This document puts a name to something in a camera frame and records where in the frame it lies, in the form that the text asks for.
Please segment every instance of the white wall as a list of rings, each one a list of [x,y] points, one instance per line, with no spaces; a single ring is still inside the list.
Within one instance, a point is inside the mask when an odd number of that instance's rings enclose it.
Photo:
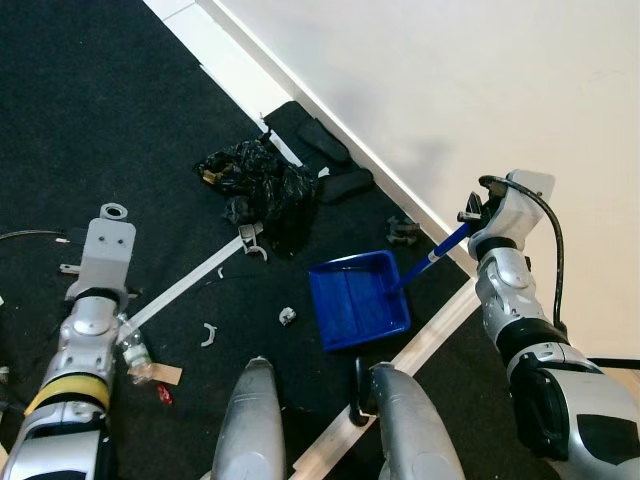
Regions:
[[[480,175],[554,174],[571,339],[640,358],[636,0],[215,1],[450,227]]]

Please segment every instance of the yellow band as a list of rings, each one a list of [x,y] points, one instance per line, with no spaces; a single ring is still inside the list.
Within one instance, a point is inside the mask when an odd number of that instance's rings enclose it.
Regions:
[[[40,390],[24,411],[24,416],[31,415],[48,398],[63,393],[88,395],[98,400],[105,409],[109,409],[109,390],[102,380],[87,375],[69,375],[54,380]]]

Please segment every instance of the white plastic rod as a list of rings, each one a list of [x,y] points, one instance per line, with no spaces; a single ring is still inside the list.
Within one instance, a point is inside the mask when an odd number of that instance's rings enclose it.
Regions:
[[[199,266],[194,268],[190,273],[178,280],[173,286],[169,287],[161,295],[151,301],[146,307],[136,313],[129,319],[128,325],[120,327],[118,333],[117,343],[127,338],[136,328],[144,325],[151,317],[162,310],[164,307],[178,298],[186,289],[196,283],[207,273],[214,268],[218,267],[227,258],[233,255],[235,252],[243,248],[244,243],[240,235],[227,243],[224,247],[211,255],[207,260],[202,262]]]

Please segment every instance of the plastic bottle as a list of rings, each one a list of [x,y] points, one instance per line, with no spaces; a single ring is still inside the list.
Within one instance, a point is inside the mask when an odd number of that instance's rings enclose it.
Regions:
[[[126,313],[119,313],[117,318],[120,326],[128,325]],[[124,361],[127,362],[130,369],[135,370],[135,375],[132,375],[132,382],[140,385],[151,380],[153,365],[140,330],[136,328],[122,340],[121,345]]]

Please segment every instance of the black cable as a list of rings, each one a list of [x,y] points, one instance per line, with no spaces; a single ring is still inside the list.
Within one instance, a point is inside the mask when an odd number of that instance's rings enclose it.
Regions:
[[[542,197],[538,193],[528,189],[518,182],[514,182],[513,180],[509,180],[507,178],[496,177],[493,175],[483,175],[478,181],[480,182],[480,185],[489,189],[491,188],[491,184],[498,183],[508,188],[517,190],[518,192],[533,200],[544,211],[544,213],[547,214],[547,217],[549,217],[551,225],[553,226],[553,232],[556,237],[556,292],[553,300],[553,326],[566,334],[567,326],[560,320],[560,306],[562,304],[562,287],[564,281],[564,239],[562,237],[562,229],[560,228],[558,217],[556,217],[556,214],[553,213],[551,207],[542,199]]]
[[[0,240],[7,238],[21,237],[23,235],[58,235],[65,236],[64,232],[60,230],[18,230],[17,232],[3,233],[0,235]]]

